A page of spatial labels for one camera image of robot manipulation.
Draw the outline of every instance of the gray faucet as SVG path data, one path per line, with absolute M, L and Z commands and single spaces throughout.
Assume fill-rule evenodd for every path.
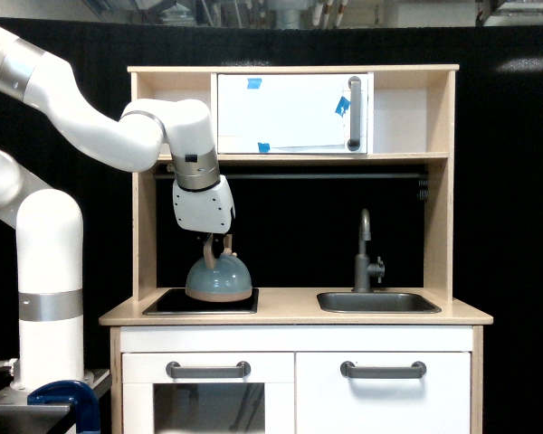
M 377 262 L 370 263 L 366 255 L 366 241 L 371 240 L 370 214 L 367 209 L 362 210 L 360 230 L 358 234 L 358 255 L 355 257 L 354 288 L 352 292 L 374 292 L 370 287 L 370 278 L 378 278 L 378 283 L 384 277 L 384 262 L 378 257 Z

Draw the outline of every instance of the wooden shelf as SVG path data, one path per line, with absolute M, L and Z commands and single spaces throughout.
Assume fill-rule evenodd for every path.
M 397 154 L 220 154 L 220 165 L 421 165 L 442 162 L 448 152 Z M 160 164 L 172 162 L 171 156 L 161 155 Z

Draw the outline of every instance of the stainless steel sink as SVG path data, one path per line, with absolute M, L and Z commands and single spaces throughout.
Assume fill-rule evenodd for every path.
M 436 314 L 441 309 L 417 294 L 392 292 L 324 292 L 318 294 L 319 306 L 341 314 Z

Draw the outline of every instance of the countertop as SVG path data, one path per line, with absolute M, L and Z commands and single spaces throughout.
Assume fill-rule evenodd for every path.
M 260 288 L 253 314 L 174 314 L 147 316 L 142 312 L 170 288 L 158 288 L 140 301 L 121 303 L 100 318 L 105 326 L 216 326 L 216 325 L 472 325 L 492 324 L 493 318 L 460 300 L 436 297 L 422 288 L 390 288 L 386 292 L 419 294 L 437 305 L 436 314 L 342 314 L 319 308 L 322 292 L 349 292 L 351 288 Z

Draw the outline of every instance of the stovetop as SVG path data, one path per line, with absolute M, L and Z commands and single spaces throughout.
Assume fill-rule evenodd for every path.
M 245 300 L 215 303 L 191 298 L 185 288 L 171 288 L 159 300 L 143 311 L 143 315 L 180 314 L 254 314 L 257 312 L 259 290 Z

